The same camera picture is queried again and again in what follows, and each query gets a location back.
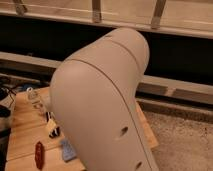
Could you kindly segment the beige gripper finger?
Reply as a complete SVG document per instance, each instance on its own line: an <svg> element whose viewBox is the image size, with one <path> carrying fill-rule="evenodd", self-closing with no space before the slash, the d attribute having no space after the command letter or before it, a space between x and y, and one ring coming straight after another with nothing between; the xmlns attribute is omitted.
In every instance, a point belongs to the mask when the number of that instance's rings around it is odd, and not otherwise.
<svg viewBox="0 0 213 171"><path fill-rule="evenodd" d="M53 119L50 119L50 120L47 122L46 130L47 130L48 132L52 132L56 127L57 127L56 122L55 122Z"/></svg>

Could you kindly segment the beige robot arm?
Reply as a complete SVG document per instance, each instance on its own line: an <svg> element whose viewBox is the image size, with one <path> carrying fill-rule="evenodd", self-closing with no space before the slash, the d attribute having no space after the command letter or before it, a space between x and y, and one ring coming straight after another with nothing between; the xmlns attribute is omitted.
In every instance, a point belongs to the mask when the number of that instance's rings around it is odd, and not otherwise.
<svg viewBox="0 0 213 171"><path fill-rule="evenodd" d="M52 110L87 171L159 171L136 110L148 61L144 36L118 28L54 72Z"/></svg>

